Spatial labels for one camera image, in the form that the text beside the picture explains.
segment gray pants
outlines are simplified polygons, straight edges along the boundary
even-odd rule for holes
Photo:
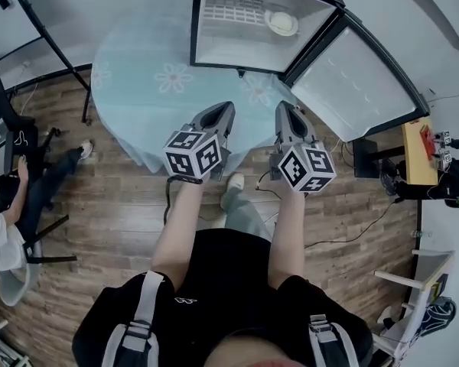
[[[227,216],[225,229],[234,229],[247,234],[257,235],[267,241],[272,241],[265,223],[253,204],[243,197],[242,191],[238,188],[231,188],[224,193],[221,206]],[[210,224],[199,218],[197,230],[210,229]]]

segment light blue tablecloth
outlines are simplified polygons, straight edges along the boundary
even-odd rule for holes
[[[101,45],[92,95],[99,116],[120,145],[152,172],[174,130],[223,101],[236,107],[228,149],[232,171],[251,148],[275,141],[275,107],[296,102],[275,75],[189,66],[192,0],[150,1],[126,15]]]

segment glass door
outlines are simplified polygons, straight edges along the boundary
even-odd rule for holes
[[[402,69],[349,15],[315,45],[285,82],[343,141],[428,114]]]
[[[200,0],[194,63],[283,73],[335,8],[321,0]]]

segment shoe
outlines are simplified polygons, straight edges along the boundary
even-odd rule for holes
[[[388,196],[396,195],[396,181],[394,178],[391,178],[388,174],[381,175],[381,184],[386,189]]]
[[[381,162],[381,172],[379,178],[381,180],[381,184],[386,189],[388,196],[396,195],[396,168],[389,159]]]
[[[82,154],[80,155],[80,159],[87,159],[90,154],[92,154],[93,144],[90,140],[85,140],[80,147],[82,148]]]
[[[226,185],[226,192],[234,187],[238,190],[243,190],[245,187],[245,176],[243,174],[234,173],[229,177],[228,184]]]
[[[380,323],[381,325],[383,325],[383,321],[386,319],[386,318],[391,318],[391,310],[392,310],[392,307],[391,306],[388,306],[387,308],[385,308],[381,315],[379,316],[379,318],[377,319],[377,323]]]
[[[383,159],[381,161],[381,173],[388,174],[393,179],[398,176],[395,164],[389,159]]]

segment black t-shirt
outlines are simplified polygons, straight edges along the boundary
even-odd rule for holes
[[[354,344],[361,366],[369,365],[373,341],[367,325],[299,276],[278,290],[268,286],[270,243],[230,229],[196,234],[184,284],[174,292],[161,283],[152,330],[160,346],[159,365],[202,366],[228,336],[257,336],[279,346],[291,359],[313,366],[309,316],[326,314]],[[79,367],[101,366],[112,331],[132,321],[142,289],[140,274],[120,288],[106,288],[73,339]]]

